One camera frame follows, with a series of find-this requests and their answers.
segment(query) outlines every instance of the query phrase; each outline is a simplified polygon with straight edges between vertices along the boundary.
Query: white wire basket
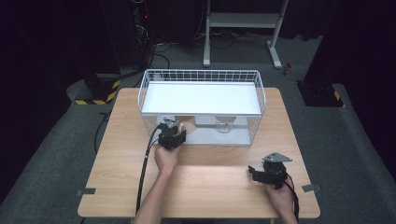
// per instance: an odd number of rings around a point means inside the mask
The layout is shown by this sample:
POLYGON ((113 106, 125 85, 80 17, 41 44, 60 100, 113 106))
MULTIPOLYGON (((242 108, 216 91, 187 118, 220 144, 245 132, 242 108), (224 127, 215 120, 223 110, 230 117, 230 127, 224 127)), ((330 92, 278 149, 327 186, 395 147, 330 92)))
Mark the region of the white wire basket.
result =
POLYGON ((193 116, 195 129, 185 142, 191 145, 251 145, 265 105, 256 70, 148 69, 138 95, 148 134, 164 119, 193 116), (234 119, 230 131, 216 129, 219 118, 234 119))

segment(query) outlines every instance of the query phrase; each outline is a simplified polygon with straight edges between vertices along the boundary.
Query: wrist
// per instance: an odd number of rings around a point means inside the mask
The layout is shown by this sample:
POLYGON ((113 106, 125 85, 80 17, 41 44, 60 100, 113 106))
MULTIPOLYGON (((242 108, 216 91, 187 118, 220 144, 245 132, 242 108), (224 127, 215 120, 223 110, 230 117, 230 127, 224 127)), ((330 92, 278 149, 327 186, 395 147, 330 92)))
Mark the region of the wrist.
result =
POLYGON ((284 224, 296 224, 297 223, 296 216, 294 215, 294 213, 292 211, 279 212, 278 214, 284 224))
POLYGON ((162 168, 159 175, 164 177, 170 177, 173 173, 173 170, 173 168, 162 168))

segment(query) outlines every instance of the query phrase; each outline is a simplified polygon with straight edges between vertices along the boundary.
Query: stand leg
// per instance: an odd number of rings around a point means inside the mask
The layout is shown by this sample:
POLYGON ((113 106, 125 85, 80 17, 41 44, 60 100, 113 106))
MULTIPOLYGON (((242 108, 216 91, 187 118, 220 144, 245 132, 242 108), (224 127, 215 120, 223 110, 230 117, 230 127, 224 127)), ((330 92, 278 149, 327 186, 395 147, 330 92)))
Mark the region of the stand leg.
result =
POLYGON ((204 67, 209 67, 209 66, 210 66, 210 0, 207 0, 204 67))
POLYGON ((284 0, 282 3, 282 8, 280 9, 279 12, 279 17, 277 18, 276 21, 276 27, 274 30, 274 35, 271 41, 267 41, 268 49, 270 50, 271 57, 274 62, 274 67, 276 69, 281 69, 282 68, 282 63, 279 60, 279 57, 277 56, 276 50, 275 50, 275 44, 277 41, 277 36, 279 35, 279 30, 280 27, 282 26, 283 18, 285 17, 285 11, 286 7, 288 6, 289 0, 284 0))

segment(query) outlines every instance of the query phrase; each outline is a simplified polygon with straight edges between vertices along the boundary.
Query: wooden table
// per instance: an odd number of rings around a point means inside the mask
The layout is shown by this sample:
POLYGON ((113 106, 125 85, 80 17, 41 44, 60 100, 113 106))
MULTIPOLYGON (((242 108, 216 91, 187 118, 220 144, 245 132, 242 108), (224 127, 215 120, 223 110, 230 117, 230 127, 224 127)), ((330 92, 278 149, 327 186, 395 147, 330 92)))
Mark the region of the wooden table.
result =
MULTIPOLYGON (((183 146, 166 193, 163 217, 277 217, 261 183, 252 181, 248 165, 262 171, 262 157, 279 152, 300 199, 300 217, 318 217, 310 180, 288 113, 278 89, 265 88, 267 107, 250 147, 183 146)), ((82 196, 82 217, 134 217, 136 195, 149 134, 137 107, 138 89, 121 89, 82 196)), ((142 201, 158 174, 153 154, 142 201)))

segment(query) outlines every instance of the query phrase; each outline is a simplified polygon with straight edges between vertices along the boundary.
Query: human arm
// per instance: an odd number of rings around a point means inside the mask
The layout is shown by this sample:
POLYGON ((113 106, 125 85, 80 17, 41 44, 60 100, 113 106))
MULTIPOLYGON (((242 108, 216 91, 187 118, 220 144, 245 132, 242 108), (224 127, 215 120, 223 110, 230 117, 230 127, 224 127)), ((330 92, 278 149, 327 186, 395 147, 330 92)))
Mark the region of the human arm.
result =
POLYGON ((282 188, 275 189, 273 185, 263 184, 267 190, 270 201, 284 224, 297 224, 297 218, 293 212, 293 195, 291 190, 283 184, 282 188))
POLYGON ((154 158, 160 172, 133 219, 133 224, 161 223, 165 192, 177 165, 177 155, 179 151, 180 147, 176 147, 171 151, 166 150, 160 145, 156 147, 154 158))

